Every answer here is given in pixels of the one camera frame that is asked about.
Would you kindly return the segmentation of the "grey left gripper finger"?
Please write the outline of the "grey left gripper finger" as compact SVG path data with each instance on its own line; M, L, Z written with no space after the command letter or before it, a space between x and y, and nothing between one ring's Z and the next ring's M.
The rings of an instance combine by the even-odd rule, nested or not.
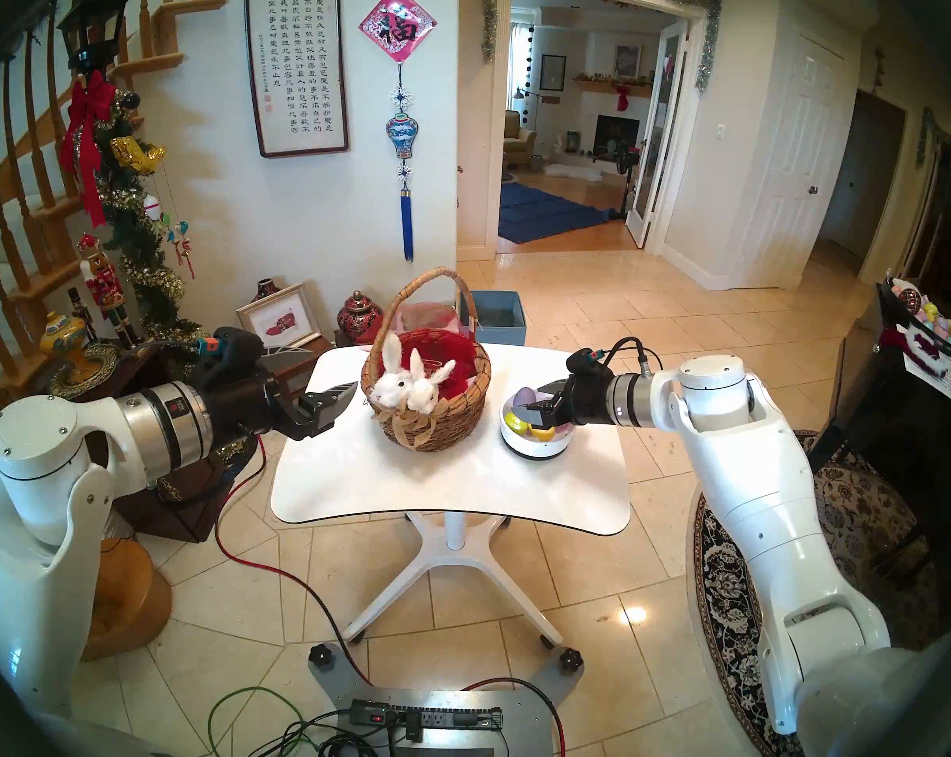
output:
M330 430L335 421L348 408L358 390L358 382L346 382L330 388L306 391L298 397L298 410L304 420L304 436L314 438Z
M308 347L267 347L261 355L261 364L269 371L286 371L300 364L311 364L319 354Z

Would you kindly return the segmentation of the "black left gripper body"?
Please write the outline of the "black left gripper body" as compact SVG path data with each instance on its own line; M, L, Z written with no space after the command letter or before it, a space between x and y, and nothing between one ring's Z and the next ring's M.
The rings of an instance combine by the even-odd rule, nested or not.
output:
M298 410L301 393L288 395L275 377L267 373L208 389L211 445L220 447L270 432L298 442L306 439L301 438L305 431L304 418Z

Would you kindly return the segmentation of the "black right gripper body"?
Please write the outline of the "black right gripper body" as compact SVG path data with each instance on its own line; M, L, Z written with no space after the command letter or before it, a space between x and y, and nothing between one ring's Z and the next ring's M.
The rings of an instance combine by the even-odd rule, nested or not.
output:
M610 373L566 377L563 393L546 401L546 426L611 425L607 398L611 382Z

